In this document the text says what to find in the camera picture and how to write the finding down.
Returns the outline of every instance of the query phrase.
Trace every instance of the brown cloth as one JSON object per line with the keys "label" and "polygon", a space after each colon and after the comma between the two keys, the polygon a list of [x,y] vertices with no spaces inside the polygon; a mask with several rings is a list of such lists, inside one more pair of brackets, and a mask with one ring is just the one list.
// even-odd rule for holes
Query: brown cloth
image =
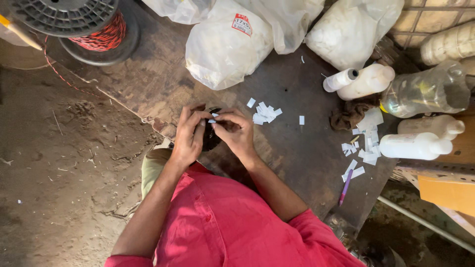
{"label": "brown cloth", "polygon": [[379,94],[346,101],[344,111],[332,111],[330,125],[335,130],[351,131],[364,118],[364,113],[380,105]]}

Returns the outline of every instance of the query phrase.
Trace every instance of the forearm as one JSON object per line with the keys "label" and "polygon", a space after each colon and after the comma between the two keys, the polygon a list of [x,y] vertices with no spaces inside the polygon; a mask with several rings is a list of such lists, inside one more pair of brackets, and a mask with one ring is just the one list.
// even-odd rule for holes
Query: forearm
{"label": "forearm", "polygon": [[241,156],[239,159],[251,175],[261,197],[281,220],[288,222],[308,209],[305,202],[257,154]]}
{"label": "forearm", "polygon": [[171,197],[184,171],[184,167],[173,161],[165,164],[150,192],[125,226],[112,255],[153,256]]}

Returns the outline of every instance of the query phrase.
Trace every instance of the white thread spool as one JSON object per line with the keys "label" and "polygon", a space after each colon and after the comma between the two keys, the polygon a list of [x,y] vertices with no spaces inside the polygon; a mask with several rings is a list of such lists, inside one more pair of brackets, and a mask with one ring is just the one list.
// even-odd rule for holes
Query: white thread spool
{"label": "white thread spool", "polygon": [[336,90],[341,89],[343,86],[347,86],[354,82],[359,74],[360,73],[358,70],[354,68],[346,69],[326,78],[323,81],[323,88],[329,93],[335,92]]}

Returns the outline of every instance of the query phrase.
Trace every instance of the red label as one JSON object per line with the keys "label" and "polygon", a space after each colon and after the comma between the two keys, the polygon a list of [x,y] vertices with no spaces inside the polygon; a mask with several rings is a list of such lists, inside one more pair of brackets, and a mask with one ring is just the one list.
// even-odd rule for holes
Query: red label
{"label": "red label", "polygon": [[233,25],[231,27],[242,31],[249,36],[252,35],[252,27],[249,24],[249,20],[244,15],[236,13],[236,17],[234,17]]}

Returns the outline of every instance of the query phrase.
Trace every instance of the shirt sleeve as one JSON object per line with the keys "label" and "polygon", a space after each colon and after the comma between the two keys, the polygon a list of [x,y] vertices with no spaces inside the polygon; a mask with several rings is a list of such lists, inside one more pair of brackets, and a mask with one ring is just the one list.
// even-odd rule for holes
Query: shirt sleeve
{"label": "shirt sleeve", "polygon": [[330,227],[320,221],[310,209],[290,220],[289,225],[300,233],[309,254],[319,262],[325,262],[322,266],[365,266],[345,249]]}
{"label": "shirt sleeve", "polygon": [[138,256],[110,256],[104,267],[153,267],[152,260]]}

